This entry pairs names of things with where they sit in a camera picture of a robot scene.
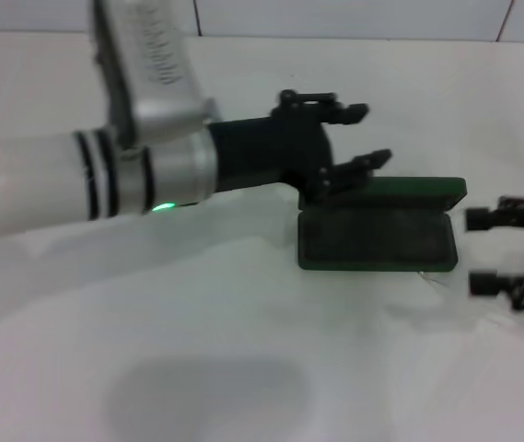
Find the case lid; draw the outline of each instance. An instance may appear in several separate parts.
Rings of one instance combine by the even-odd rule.
[[[350,209],[424,209],[446,212],[467,194],[463,178],[376,177],[362,188],[338,193],[321,202],[307,204],[301,196],[298,207]]]

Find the green case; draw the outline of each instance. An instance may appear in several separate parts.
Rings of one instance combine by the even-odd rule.
[[[375,178],[320,204],[301,199],[298,263],[305,270],[450,272],[458,263],[445,212],[461,178]]]

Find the black stripe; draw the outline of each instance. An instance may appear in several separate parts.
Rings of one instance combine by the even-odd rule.
[[[102,155],[108,177],[108,217],[113,218],[119,213],[120,199],[111,141],[104,131],[96,131],[96,138],[98,139],[99,152]]]
[[[141,163],[143,165],[143,177],[145,178],[145,207],[143,213],[148,214],[155,204],[155,180],[153,179],[151,152],[148,147],[143,149]]]
[[[89,154],[89,148],[87,147],[86,137],[81,132],[76,132],[74,137],[79,146],[79,153],[84,163],[84,171],[86,172],[86,186],[87,186],[87,204],[89,213],[88,218],[90,221],[98,219],[99,216],[99,202],[98,202],[98,189],[96,187],[96,174],[94,171],[94,163],[92,157]]]

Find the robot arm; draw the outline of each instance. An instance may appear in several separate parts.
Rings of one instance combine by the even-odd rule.
[[[94,0],[92,9],[108,124],[0,142],[0,236],[272,182],[319,200],[363,185],[390,159],[387,150],[333,164],[323,124],[368,112],[334,94],[284,91],[269,117],[212,122],[164,0]]]

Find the green led light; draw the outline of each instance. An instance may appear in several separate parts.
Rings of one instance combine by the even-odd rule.
[[[160,210],[168,210],[172,209],[176,206],[174,203],[165,203],[162,205],[158,205],[155,209],[153,209],[153,212],[159,212]]]

